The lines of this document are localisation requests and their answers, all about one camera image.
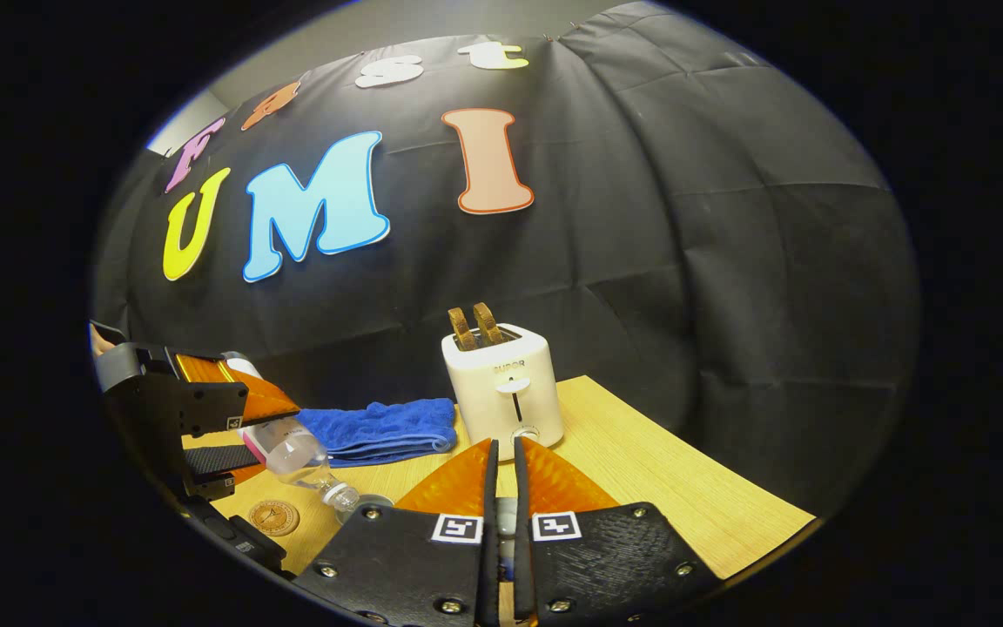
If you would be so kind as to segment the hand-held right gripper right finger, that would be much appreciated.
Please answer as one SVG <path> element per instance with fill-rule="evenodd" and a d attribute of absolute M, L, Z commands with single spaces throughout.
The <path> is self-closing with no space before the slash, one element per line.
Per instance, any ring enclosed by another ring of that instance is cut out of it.
<path fill-rule="evenodd" d="M 645 626 L 719 576 L 652 502 L 620 503 L 527 436 L 514 440 L 514 614 L 534 626 Z"/>

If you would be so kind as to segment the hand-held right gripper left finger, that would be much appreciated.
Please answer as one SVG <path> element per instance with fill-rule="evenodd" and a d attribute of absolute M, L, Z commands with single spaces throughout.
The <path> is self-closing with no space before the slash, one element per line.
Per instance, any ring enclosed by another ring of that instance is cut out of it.
<path fill-rule="evenodd" d="M 397 503 L 358 505 L 295 586 L 380 626 L 496 626 L 498 448 L 487 438 Z"/>

